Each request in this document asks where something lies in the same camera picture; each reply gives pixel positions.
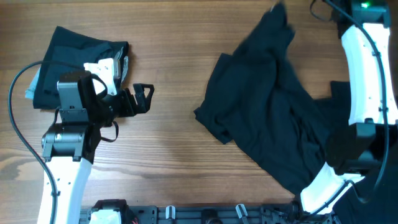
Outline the black polo shirt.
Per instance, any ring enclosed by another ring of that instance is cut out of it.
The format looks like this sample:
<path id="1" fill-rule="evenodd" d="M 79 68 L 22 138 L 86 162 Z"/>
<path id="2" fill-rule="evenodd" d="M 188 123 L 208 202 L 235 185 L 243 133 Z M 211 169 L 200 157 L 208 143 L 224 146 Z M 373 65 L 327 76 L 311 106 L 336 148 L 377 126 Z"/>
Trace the black polo shirt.
<path id="1" fill-rule="evenodd" d="M 313 99 L 287 58 L 293 38 L 278 3 L 231 55 L 219 57 L 195 117 L 299 194 L 324 165 L 329 135 L 348 124 L 350 90 L 347 82 L 331 82 L 330 98 Z"/>

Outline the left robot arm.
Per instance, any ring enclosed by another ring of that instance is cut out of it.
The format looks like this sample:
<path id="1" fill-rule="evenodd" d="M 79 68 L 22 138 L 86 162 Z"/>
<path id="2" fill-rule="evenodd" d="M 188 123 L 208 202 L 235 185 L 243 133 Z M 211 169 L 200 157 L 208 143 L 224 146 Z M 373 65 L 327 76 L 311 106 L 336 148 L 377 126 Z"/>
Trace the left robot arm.
<path id="1" fill-rule="evenodd" d="M 38 223 L 78 223 L 81 201 L 101 141 L 101 129 L 118 127 L 116 118 L 133 117 L 150 110 L 154 86 L 136 83 L 134 93 L 119 90 L 112 96 L 97 93 L 99 79 L 88 71 L 62 75 L 58 83 L 60 107 L 42 137 L 43 158 L 51 175 L 44 180 Z"/>

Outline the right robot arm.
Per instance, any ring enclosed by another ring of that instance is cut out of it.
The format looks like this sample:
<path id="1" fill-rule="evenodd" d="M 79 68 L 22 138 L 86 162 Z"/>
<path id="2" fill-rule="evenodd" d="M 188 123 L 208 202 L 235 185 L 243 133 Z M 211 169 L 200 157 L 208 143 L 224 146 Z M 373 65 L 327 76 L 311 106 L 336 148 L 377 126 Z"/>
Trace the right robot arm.
<path id="1" fill-rule="evenodd" d="M 352 189 L 361 203 L 378 190 L 397 147 L 397 105 L 389 65 L 391 17 L 385 1 L 327 1 L 349 68 L 348 127 L 332 134 L 326 161 L 292 210 L 301 221 L 332 213 Z"/>

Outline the pile of black clothes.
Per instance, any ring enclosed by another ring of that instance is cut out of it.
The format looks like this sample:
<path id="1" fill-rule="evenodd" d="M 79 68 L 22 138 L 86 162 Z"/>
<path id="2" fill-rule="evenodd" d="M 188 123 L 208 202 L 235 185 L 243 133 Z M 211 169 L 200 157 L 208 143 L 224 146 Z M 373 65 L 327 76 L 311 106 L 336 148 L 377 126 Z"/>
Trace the pile of black clothes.
<path id="1" fill-rule="evenodd" d="M 349 82 L 330 82 L 331 97 L 316 100 L 331 132 L 348 126 L 351 109 Z M 397 223 L 397 148 L 389 150 L 386 170 L 376 193 L 368 203 L 361 203 L 349 189 L 333 206 L 341 223 Z"/>

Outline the folded grey garment underneath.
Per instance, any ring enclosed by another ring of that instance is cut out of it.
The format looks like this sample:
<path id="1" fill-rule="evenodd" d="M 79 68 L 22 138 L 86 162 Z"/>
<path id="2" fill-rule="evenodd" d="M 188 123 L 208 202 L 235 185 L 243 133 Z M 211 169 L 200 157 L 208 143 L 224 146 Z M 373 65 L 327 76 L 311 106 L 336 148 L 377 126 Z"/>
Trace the folded grey garment underneath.
<path id="1" fill-rule="evenodd" d="M 120 76 L 119 76 L 119 80 L 121 80 L 121 83 L 124 81 L 124 79 L 127 76 L 127 72 L 128 72 L 128 63 L 129 63 L 129 57 L 128 56 L 124 56 L 123 59 L 120 61 L 120 63 L 123 63 L 123 65 L 120 68 Z M 40 74 L 40 67 L 37 70 L 34 78 L 32 79 L 28 89 L 26 89 L 25 91 L 25 98 L 27 99 L 33 99 L 34 98 L 34 92 L 37 86 L 37 82 L 39 79 L 39 74 Z"/>

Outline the folded black shirt with logo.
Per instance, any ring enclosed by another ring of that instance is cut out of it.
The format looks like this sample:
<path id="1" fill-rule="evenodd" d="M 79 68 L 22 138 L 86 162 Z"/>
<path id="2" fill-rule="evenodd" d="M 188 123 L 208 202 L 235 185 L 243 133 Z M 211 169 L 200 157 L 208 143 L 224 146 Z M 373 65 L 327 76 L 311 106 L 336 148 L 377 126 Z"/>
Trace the folded black shirt with logo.
<path id="1" fill-rule="evenodd" d="M 72 32 L 64 27 L 56 27 L 50 41 L 45 61 L 59 61 L 82 66 L 96 63 L 101 59 L 115 58 L 120 61 L 122 79 L 128 71 L 129 44 L 126 41 L 112 42 L 99 40 Z M 53 110 L 60 105 L 57 82 L 64 73 L 74 68 L 63 65 L 43 64 L 33 96 L 35 109 Z"/>

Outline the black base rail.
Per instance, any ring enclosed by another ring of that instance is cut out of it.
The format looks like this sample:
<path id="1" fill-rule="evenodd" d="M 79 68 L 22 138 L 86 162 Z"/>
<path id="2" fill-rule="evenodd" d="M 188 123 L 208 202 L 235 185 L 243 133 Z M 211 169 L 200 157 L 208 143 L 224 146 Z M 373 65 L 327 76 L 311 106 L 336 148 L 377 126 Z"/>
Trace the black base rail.
<path id="1" fill-rule="evenodd" d="M 261 206 L 167 207 L 128 206 L 125 200 L 100 200 L 81 210 L 79 223 L 327 223 L 337 224 L 338 216 L 304 214 L 297 203 Z"/>

